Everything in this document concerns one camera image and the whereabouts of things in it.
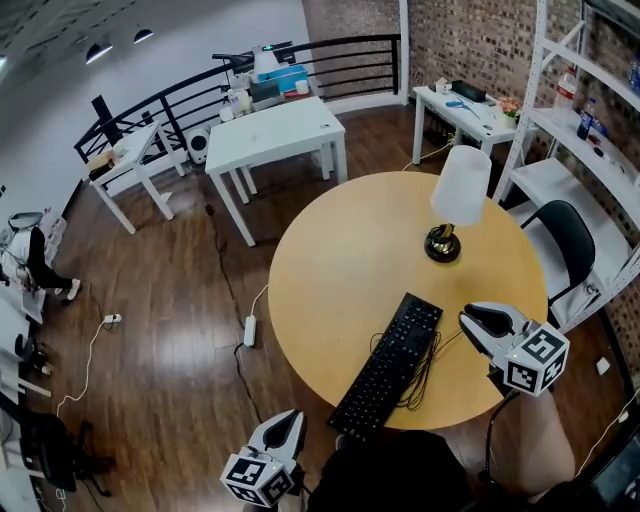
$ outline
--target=black metal railing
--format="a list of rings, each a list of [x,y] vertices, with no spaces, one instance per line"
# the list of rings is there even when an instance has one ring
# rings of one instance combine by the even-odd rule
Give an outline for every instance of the black metal railing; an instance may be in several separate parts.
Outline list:
[[[312,58],[298,62],[298,64],[309,66],[314,63],[323,63],[323,69],[318,71],[310,70],[309,77],[324,77],[325,75],[330,75],[331,78],[326,83],[322,81],[316,84],[316,87],[323,92],[320,97],[325,101],[343,98],[345,96],[356,96],[381,91],[392,91],[397,95],[399,87],[399,41],[399,34],[344,37],[298,46],[288,46],[274,50],[274,54],[277,57],[291,54],[295,56],[300,52],[313,50],[323,49],[322,51],[327,51],[325,49],[344,49],[346,46],[375,44],[376,48],[372,50],[337,53],[336,55]],[[389,59],[382,58],[382,60],[376,60],[375,62],[365,61],[369,56],[384,55],[389,55]],[[349,58],[357,58],[358,64],[324,69],[326,63]],[[75,144],[75,150],[84,162],[88,162],[91,156],[101,153],[109,144],[113,146],[124,135],[133,133],[136,128],[151,124],[156,120],[161,121],[163,128],[166,127],[165,131],[174,150],[180,148],[186,149],[187,142],[184,134],[188,130],[220,117],[220,108],[224,101],[224,97],[222,96],[224,83],[213,84],[212,80],[215,77],[220,77],[220,80],[226,81],[223,75],[228,71],[232,71],[234,67],[233,64],[226,64],[204,71],[150,96],[115,117],[109,116],[108,118],[98,119]],[[367,72],[370,73],[377,68],[382,69],[379,74],[353,76],[354,71],[367,70]],[[350,76],[346,79],[334,76],[340,73],[348,73]],[[362,89],[349,87],[347,90],[340,90],[340,87],[346,85],[351,86],[352,84],[371,82],[374,80],[376,81],[374,87],[365,87]],[[190,90],[196,86],[204,86],[205,88],[195,92]],[[176,98],[176,96],[181,94],[185,96],[179,99]],[[207,96],[204,104],[198,106],[191,104],[191,107],[189,107],[189,102],[197,98],[204,99],[205,95],[215,96]],[[158,138],[154,142],[154,146],[157,148],[157,151],[147,156],[145,163],[149,163],[167,154],[166,148],[164,148]]]

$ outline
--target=speaker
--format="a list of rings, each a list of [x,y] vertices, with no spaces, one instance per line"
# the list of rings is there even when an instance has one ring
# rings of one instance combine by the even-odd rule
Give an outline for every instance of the speaker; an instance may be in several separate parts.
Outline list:
[[[209,147],[209,131],[205,128],[196,128],[187,133],[187,147],[189,156],[196,164],[203,164],[207,160],[207,148]]]

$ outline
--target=ceiling light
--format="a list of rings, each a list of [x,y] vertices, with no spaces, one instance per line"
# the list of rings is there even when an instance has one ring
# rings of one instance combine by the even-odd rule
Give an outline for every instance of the ceiling light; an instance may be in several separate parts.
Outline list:
[[[151,32],[151,30],[144,28],[136,34],[136,37],[133,38],[133,44],[138,44],[140,41],[144,41],[145,39],[150,38],[152,35],[153,32]]]
[[[89,51],[87,52],[87,64],[91,64],[94,60],[99,59],[105,53],[111,50],[111,48],[113,48],[112,44],[108,44],[104,48],[102,48],[100,45],[97,45],[97,44],[92,45],[91,48],[89,48]]]

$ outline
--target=person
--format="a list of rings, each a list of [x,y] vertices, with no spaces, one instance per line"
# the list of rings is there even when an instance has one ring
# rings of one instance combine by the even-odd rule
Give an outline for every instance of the person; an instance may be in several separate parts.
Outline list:
[[[564,482],[574,478],[575,458],[553,396],[545,391],[518,400],[521,432],[514,456],[520,487],[536,502],[533,510],[570,510],[572,498]],[[377,444],[340,436],[307,511],[518,512],[533,506],[506,494],[488,501],[476,501],[466,471],[444,438],[407,431]]]
[[[32,288],[33,281],[40,288],[53,289],[63,300],[73,301],[78,295],[82,284],[79,279],[59,276],[47,265],[45,238],[37,225],[25,229],[3,228],[0,248],[0,275],[5,286],[9,286],[10,277],[15,276],[27,290]]]

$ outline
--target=wooden floor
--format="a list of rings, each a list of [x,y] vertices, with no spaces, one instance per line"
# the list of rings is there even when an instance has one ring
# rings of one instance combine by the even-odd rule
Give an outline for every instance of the wooden floor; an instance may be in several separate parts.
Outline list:
[[[347,129],[350,178],[400,170],[409,162],[411,107],[341,120]],[[437,173],[445,158],[443,154],[429,160],[420,170]],[[118,204],[138,229],[135,236],[90,188],[82,190],[71,209],[56,268],[81,278],[85,288],[70,307],[55,302],[46,307],[39,337],[53,351],[56,368],[43,381],[53,399],[30,397],[29,404],[55,412],[65,394],[80,393],[89,341],[100,315],[124,317],[115,333],[102,332],[97,338],[85,398],[67,402],[60,414],[72,432],[82,419],[93,423],[96,451],[117,460],[117,468],[104,479],[114,497],[99,498],[105,511],[241,509],[218,481],[229,454],[240,449],[257,424],[235,369],[233,349],[240,328],[232,293],[238,315],[244,318],[267,283],[278,239],[289,223],[335,186],[335,177],[329,183],[321,181],[308,156],[258,168],[254,176],[260,194],[242,211],[261,241],[256,248],[242,241],[210,179],[201,172],[182,179],[174,172],[154,178],[161,192],[173,192],[171,222],[140,187],[120,195]],[[207,204],[215,211],[213,217],[205,211]],[[232,290],[223,277],[216,236]],[[271,328],[266,300],[259,303],[257,316],[257,346],[240,351],[243,371],[263,418],[294,407],[307,414],[309,429],[300,462],[308,472],[307,485],[314,488],[333,451],[335,433],[325,425],[331,407],[288,365]],[[581,462],[621,408],[623,390],[615,365],[604,377],[596,374],[595,361],[601,356],[614,362],[597,318],[569,337],[569,364],[555,397]],[[514,410],[505,410],[494,431],[495,476],[505,483],[514,476]],[[471,475],[482,469],[489,414],[438,431]],[[43,487],[49,508],[62,510],[51,486]],[[67,509],[95,510],[86,488],[68,496]]]

